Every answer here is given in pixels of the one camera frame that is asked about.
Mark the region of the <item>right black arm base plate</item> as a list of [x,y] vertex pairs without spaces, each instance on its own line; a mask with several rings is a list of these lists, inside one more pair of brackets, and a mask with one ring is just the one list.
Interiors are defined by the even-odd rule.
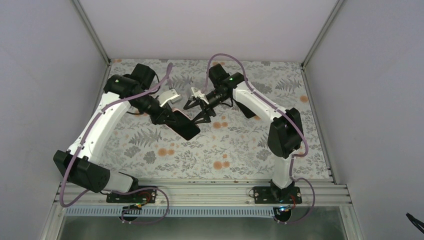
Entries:
[[300,188],[294,186],[286,196],[274,196],[270,186],[255,186],[252,188],[255,204],[302,204]]

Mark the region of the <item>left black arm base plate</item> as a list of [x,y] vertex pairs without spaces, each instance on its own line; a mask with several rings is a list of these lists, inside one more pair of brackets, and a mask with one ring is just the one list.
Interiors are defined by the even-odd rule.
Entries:
[[121,204],[154,204],[156,201],[157,190],[153,186],[139,186],[141,190],[131,194],[108,193],[106,197],[107,203]]

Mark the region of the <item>black phone case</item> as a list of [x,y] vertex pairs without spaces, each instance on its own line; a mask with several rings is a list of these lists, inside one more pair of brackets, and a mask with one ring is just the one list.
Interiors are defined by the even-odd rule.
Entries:
[[241,112],[244,114],[244,116],[247,119],[251,119],[256,116],[256,114],[244,104],[236,101],[236,105],[238,106],[238,108],[241,110]]

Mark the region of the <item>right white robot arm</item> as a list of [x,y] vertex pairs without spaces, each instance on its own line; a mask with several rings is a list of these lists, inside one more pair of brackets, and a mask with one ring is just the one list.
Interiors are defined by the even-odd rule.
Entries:
[[296,108],[286,109],[271,101],[251,86],[239,72],[227,73],[221,64],[208,71],[214,89],[204,94],[197,88],[191,89],[191,96],[184,110],[200,107],[194,117],[196,124],[209,123],[216,116],[214,108],[230,99],[236,103],[246,118],[258,116],[269,123],[267,146],[279,159],[274,162],[274,173],[270,181],[270,195],[274,202],[284,203],[295,187],[290,175],[292,163],[290,154],[298,150],[303,141],[303,127],[300,112]]

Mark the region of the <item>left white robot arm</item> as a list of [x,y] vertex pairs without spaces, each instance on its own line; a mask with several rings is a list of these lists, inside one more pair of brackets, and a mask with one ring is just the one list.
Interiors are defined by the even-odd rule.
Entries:
[[63,175],[63,183],[73,183],[89,191],[119,192],[124,201],[131,203],[139,197],[134,177],[111,171],[99,165],[100,157],[115,126],[130,107],[151,117],[156,125],[175,125],[179,121],[166,100],[150,93],[169,79],[173,64],[169,63],[163,79],[151,89],[143,89],[141,80],[114,75],[104,87],[100,103],[77,140],[66,150],[58,150],[53,161]]

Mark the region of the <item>pink-edged black smartphone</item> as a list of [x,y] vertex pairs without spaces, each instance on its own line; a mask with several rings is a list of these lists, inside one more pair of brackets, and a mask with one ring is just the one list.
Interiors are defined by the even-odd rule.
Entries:
[[173,115],[176,118],[176,121],[171,124],[167,124],[167,126],[186,141],[191,140],[201,132],[200,128],[180,110],[174,110]]

